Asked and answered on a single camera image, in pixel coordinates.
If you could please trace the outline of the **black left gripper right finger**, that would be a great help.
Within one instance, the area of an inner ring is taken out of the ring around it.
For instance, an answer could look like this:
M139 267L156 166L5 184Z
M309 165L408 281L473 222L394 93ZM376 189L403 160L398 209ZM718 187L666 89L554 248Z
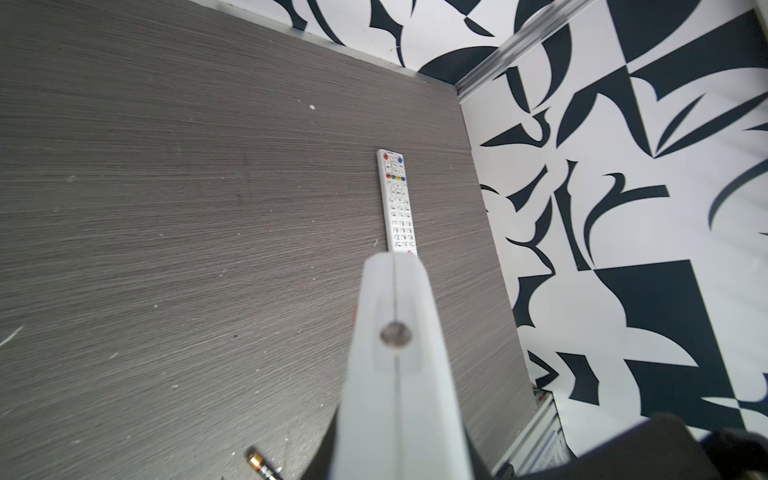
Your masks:
M494 480L494 475L488 470L477 449L475 448L467 430L464 430L467 449L470 457L470 463L474 480Z

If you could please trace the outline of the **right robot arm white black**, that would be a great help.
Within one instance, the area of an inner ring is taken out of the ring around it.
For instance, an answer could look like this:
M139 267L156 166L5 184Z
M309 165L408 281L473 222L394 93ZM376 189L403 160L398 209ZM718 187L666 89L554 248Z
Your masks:
M765 479L767 438L739 429L697 440L668 414L622 433L587 454L528 479Z

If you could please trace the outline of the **white remote control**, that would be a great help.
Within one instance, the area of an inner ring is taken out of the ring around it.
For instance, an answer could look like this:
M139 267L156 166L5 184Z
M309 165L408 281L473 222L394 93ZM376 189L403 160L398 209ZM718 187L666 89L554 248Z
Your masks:
M364 263L329 475L473 476L436 303L413 254Z

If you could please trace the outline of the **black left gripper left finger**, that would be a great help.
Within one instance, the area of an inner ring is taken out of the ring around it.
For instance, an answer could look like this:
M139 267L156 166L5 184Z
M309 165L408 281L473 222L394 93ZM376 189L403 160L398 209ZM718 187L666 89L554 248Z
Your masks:
M320 445L301 475L301 480L328 480L331 478L331 464L336 440L338 411L334 412Z

